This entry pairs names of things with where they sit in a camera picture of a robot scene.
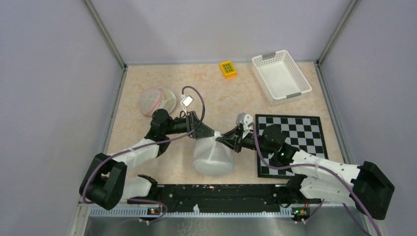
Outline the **white plastic basket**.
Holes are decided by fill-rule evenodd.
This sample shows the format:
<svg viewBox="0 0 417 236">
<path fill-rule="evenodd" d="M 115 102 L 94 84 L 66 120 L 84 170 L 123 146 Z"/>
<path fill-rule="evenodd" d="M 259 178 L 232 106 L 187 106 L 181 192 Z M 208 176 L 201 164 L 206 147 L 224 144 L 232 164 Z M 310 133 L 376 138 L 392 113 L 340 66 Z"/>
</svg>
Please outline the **white plastic basket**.
<svg viewBox="0 0 417 236">
<path fill-rule="evenodd" d="M 306 96 L 312 87 L 286 50 L 252 58 L 252 69 L 271 106 Z"/>
</svg>

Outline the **yellow toy block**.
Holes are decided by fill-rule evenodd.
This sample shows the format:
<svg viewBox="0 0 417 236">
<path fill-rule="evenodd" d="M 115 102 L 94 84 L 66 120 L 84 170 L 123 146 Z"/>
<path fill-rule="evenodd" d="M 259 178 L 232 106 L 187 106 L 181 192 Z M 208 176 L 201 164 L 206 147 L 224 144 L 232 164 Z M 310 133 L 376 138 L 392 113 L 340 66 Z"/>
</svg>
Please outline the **yellow toy block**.
<svg viewBox="0 0 417 236">
<path fill-rule="evenodd" d="M 237 75 L 237 71 L 230 60 L 220 63 L 220 68 L 226 79 L 233 78 Z"/>
</svg>

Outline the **black white checkerboard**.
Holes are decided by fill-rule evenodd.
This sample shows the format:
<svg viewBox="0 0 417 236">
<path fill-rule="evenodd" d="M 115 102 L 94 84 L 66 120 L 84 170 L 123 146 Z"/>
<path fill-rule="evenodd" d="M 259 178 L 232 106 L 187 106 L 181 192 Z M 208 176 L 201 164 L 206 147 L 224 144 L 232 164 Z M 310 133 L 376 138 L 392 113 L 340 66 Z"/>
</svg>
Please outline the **black white checkerboard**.
<svg viewBox="0 0 417 236">
<path fill-rule="evenodd" d="M 270 125 L 277 124 L 287 137 L 285 142 L 316 157 L 328 159 L 321 118 L 317 116 L 288 116 L 256 114 L 258 134 Z M 267 167 L 257 156 L 257 174 L 262 178 L 289 179 L 294 176 L 289 170 L 274 170 Z"/>
</svg>

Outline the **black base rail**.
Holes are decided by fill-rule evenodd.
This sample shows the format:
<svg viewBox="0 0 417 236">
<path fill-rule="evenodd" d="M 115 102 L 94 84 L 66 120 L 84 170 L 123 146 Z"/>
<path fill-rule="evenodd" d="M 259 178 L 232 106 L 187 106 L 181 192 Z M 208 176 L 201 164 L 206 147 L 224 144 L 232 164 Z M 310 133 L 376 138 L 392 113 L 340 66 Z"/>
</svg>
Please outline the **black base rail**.
<svg viewBox="0 0 417 236">
<path fill-rule="evenodd" d="M 318 204 L 282 184 L 165 184 L 152 187 L 146 200 L 164 203 L 169 213 L 261 213 L 287 210 L 296 204 Z"/>
</svg>

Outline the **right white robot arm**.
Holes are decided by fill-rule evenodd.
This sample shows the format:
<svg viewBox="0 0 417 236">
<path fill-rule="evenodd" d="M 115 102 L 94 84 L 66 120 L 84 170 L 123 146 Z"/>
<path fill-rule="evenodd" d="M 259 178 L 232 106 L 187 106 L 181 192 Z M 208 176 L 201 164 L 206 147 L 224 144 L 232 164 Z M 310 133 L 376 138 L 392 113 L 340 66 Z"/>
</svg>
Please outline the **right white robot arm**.
<svg viewBox="0 0 417 236">
<path fill-rule="evenodd" d="M 304 199 L 322 199 L 355 206 L 373 219 L 384 220 L 395 187 L 373 162 L 361 165 L 344 164 L 316 157 L 285 142 L 279 125 L 269 125 L 258 135 L 254 124 L 243 125 L 221 134 L 215 140 L 235 152 L 242 148 L 256 150 L 259 155 L 272 154 L 271 169 L 287 170 L 296 175 L 288 189 L 295 203 Z"/>
</svg>

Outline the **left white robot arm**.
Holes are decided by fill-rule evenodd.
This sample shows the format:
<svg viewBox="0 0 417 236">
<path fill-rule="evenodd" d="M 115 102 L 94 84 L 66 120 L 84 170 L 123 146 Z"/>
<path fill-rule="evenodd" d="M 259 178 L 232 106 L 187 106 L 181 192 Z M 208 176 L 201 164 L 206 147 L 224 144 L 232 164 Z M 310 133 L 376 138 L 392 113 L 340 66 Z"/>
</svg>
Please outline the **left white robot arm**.
<svg viewBox="0 0 417 236">
<path fill-rule="evenodd" d="M 137 144 L 115 154 L 95 155 L 80 185 L 79 193 L 85 204 L 97 204 L 106 210 L 114 208 L 123 198 L 140 197 L 145 203 L 157 199 L 158 191 L 151 179 L 139 176 L 142 187 L 129 187 L 128 171 L 147 160 L 161 156 L 170 143 L 184 137 L 211 138 L 217 132 L 197 118 L 194 111 L 182 118 L 172 118 L 165 109 L 152 114 L 150 130 Z"/>
</svg>

